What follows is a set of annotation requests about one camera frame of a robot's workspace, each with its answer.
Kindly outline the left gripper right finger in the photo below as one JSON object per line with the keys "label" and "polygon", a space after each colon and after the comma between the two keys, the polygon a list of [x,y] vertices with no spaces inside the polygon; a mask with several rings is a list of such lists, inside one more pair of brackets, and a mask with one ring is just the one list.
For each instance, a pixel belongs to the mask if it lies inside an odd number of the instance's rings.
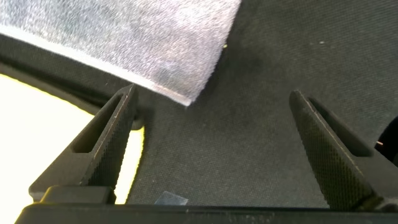
{"label": "left gripper right finger", "polygon": [[330,208],[397,211],[397,166],[369,147],[318,100],[294,90],[289,106]]}

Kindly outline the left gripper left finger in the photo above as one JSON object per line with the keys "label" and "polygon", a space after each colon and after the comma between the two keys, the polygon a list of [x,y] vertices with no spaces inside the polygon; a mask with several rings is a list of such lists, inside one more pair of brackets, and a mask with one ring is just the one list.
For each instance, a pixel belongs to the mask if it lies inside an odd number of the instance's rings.
{"label": "left gripper left finger", "polygon": [[135,85],[117,91],[29,187],[34,202],[53,186],[115,188],[137,112]]}

